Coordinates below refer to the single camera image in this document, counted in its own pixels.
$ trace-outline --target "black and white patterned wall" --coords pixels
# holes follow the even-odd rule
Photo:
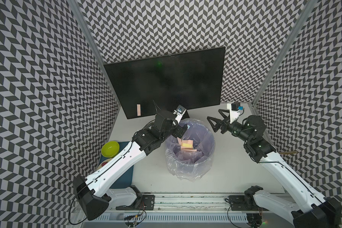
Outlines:
[[[104,62],[226,47],[221,101],[252,101],[306,0],[78,0]]]
[[[342,202],[342,1],[310,14],[258,103],[287,162],[326,196]]]
[[[64,227],[118,109],[66,1],[0,0],[0,227]]]

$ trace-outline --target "green bowl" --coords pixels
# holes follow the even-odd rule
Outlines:
[[[101,154],[106,158],[113,158],[119,153],[119,143],[110,141],[101,148]]]

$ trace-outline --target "monitor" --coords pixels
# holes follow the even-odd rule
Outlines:
[[[225,47],[106,64],[128,119],[220,104]]]

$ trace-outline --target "trash bag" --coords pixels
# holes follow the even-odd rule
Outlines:
[[[178,139],[170,136],[166,139],[166,165],[172,175],[179,179],[190,181],[199,180],[211,168],[212,155],[215,149],[215,140],[212,132],[202,121],[184,119],[179,125],[187,124],[189,127],[182,140],[193,140],[196,151],[184,151]]]

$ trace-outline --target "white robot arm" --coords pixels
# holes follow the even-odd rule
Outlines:
[[[88,220],[100,216],[109,204],[111,207],[131,205],[137,198],[136,191],[131,187],[109,189],[111,185],[131,166],[159,148],[170,135],[176,138],[182,138],[184,135],[187,125],[178,125],[186,112],[184,107],[179,105],[173,113],[157,106],[156,110],[154,123],[149,123],[137,131],[132,141],[110,162],[86,178],[81,175],[74,178],[73,188],[76,196],[73,201],[77,198]]]
[[[296,228],[333,228],[338,227],[341,204],[334,198],[326,198],[322,193],[310,186],[299,176],[277,153],[274,146],[262,138],[266,126],[260,116],[248,116],[243,124],[237,122],[241,110],[240,103],[227,105],[228,110],[219,109],[223,120],[208,116],[207,120],[214,132],[229,131],[233,136],[242,139],[244,148],[251,159],[266,168],[287,190],[296,203],[288,202],[264,191],[259,186],[247,189],[244,200],[247,205],[263,207],[286,219]],[[233,209],[230,198],[226,200]]]

